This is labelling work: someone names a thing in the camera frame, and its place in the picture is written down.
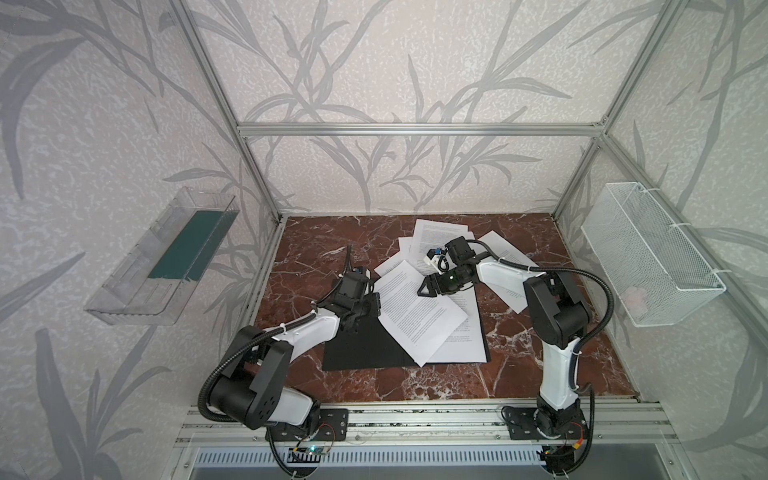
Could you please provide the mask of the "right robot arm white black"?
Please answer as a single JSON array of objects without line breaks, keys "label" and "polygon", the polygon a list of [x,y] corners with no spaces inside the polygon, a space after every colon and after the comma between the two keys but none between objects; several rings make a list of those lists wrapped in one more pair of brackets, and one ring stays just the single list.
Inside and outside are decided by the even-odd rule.
[{"label": "right robot arm white black", "polygon": [[543,343],[544,373],[539,390],[539,408],[560,413],[577,404],[575,384],[580,341],[586,338],[591,320],[586,300],[574,275],[603,285],[591,272],[567,268],[527,266],[506,260],[482,241],[476,252],[472,239],[457,237],[442,248],[430,249],[425,262],[437,271],[425,277],[417,294],[421,297],[452,295],[478,284],[497,285],[524,293],[533,329]]}]

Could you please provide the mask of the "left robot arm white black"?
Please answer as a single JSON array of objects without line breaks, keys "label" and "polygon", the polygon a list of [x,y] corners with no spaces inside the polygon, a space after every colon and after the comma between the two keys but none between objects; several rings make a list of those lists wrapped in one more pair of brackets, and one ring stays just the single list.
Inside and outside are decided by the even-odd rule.
[{"label": "left robot arm white black", "polygon": [[269,425],[292,427],[302,436],[315,433],[321,425],[320,404],[286,386],[290,365],[358,320],[377,316],[381,305],[373,284],[366,268],[354,267],[309,313],[270,330],[247,326],[238,331],[201,387],[200,415],[251,430]]}]

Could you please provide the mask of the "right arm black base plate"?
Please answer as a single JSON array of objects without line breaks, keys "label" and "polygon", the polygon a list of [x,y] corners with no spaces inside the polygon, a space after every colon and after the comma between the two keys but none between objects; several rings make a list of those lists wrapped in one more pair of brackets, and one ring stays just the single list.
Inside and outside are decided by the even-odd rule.
[{"label": "right arm black base plate", "polygon": [[561,410],[545,403],[537,407],[504,406],[501,416],[512,440],[580,440],[587,429],[579,400]]}]

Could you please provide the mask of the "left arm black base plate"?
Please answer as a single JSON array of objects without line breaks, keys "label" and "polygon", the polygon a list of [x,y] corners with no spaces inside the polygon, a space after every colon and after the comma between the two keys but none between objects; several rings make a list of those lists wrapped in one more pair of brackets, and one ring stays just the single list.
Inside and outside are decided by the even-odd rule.
[{"label": "left arm black base plate", "polygon": [[343,441],[349,426],[349,413],[346,408],[321,407],[310,413],[301,425],[295,426],[279,422],[267,426],[271,438],[277,442],[312,439],[320,441]]}]

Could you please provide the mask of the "blue and black file folder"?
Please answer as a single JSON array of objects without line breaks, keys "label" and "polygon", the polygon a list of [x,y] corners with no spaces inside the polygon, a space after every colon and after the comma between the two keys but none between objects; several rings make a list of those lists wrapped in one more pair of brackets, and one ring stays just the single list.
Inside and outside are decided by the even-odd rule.
[{"label": "blue and black file folder", "polygon": [[377,320],[363,320],[356,331],[341,332],[325,347],[327,371],[418,366]]}]

